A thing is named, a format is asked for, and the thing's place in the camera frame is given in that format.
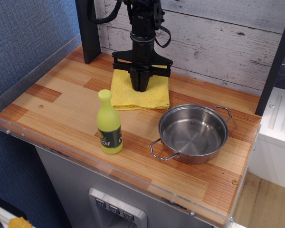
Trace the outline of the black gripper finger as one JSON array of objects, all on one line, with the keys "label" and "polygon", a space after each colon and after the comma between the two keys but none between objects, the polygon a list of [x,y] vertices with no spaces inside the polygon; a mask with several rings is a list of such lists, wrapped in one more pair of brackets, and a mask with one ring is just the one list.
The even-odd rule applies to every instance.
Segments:
[{"label": "black gripper finger", "polygon": [[141,72],[136,70],[135,68],[131,67],[130,68],[130,79],[131,79],[131,84],[132,84],[132,88],[135,91],[140,91],[141,90],[141,80],[140,80],[140,74]]},{"label": "black gripper finger", "polygon": [[144,70],[140,72],[140,92],[145,92],[149,83],[152,72],[150,70]]}]

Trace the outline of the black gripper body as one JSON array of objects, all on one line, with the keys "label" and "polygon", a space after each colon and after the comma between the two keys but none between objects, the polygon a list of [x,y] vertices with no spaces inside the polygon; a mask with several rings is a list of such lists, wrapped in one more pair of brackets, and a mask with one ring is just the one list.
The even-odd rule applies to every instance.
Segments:
[{"label": "black gripper body", "polygon": [[153,41],[134,42],[131,50],[114,52],[112,57],[113,68],[127,71],[132,77],[171,76],[172,60],[157,54]]}]

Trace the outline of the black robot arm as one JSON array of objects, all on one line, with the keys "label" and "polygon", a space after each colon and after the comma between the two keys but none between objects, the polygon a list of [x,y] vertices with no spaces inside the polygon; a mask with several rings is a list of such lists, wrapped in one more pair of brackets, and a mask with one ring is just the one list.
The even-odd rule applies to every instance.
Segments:
[{"label": "black robot arm", "polygon": [[130,74],[135,91],[144,92],[153,75],[170,77],[173,61],[160,56],[154,50],[159,42],[156,31],[162,30],[169,36],[170,31],[162,26],[165,12],[159,0],[125,0],[132,30],[132,49],[113,52],[113,68]]}]

